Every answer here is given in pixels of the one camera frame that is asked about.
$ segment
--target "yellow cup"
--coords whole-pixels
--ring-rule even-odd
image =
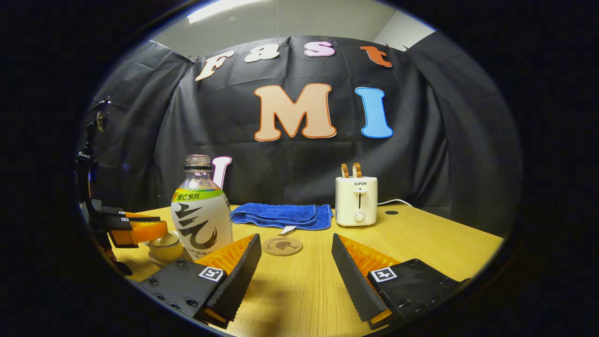
[[[179,234],[174,231],[168,231],[167,235],[160,239],[144,242],[152,254],[159,260],[164,262],[173,262],[183,256],[183,242]]]

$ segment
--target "letter m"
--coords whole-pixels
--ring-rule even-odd
[[[289,137],[295,137],[306,115],[305,128],[301,134],[306,138],[330,138],[337,134],[331,125],[328,94],[331,86],[323,83],[311,83],[304,87],[294,103],[285,90],[278,85],[257,88],[254,91],[260,97],[260,130],[254,134],[259,142],[277,140],[281,131],[274,127],[277,116],[281,126]]]

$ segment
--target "table surface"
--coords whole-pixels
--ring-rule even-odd
[[[396,215],[385,212],[395,210]],[[159,216],[175,230],[170,207],[140,214]],[[326,230],[284,234],[304,248],[292,256],[262,257],[235,321],[222,330],[235,336],[363,336],[372,331],[361,322],[331,255],[338,233],[399,261],[418,258],[457,281],[474,276],[495,254],[502,238],[406,205],[379,206],[377,222],[368,227],[341,227],[335,218]],[[259,233],[262,242],[282,229],[233,224],[233,239]],[[161,266],[148,248],[115,248],[119,261],[142,281]]]

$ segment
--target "black bracket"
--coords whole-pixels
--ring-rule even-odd
[[[235,319],[261,255],[260,235],[256,234],[230,275],[222,269],[177,260],[140,283],[174,309],[225,329]]]
[[[470,280],[450,279],[417,258],[373,270],[368,280],[393,313],[395,323],[406,323],[439,305]]]
[[[118,207],[106,207],[101,200],[93,199],[91,208],[95,214],[90,213],[90,226],[96,239],[104,249],[111,249],[108,236],[116,248],[139,248],[138,245],[119,245],[113,236],[113,230],[133,230],[131,221],[155,222],[161,221],[159,216],[125,216],[125,211]]]

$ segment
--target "green label stripe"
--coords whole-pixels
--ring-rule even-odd
[[[214,191],[188,191],[186,189],[177,189],[173,195],[173,202],[210,199],[223,194],[224,193],[222,189],[217,189]]]

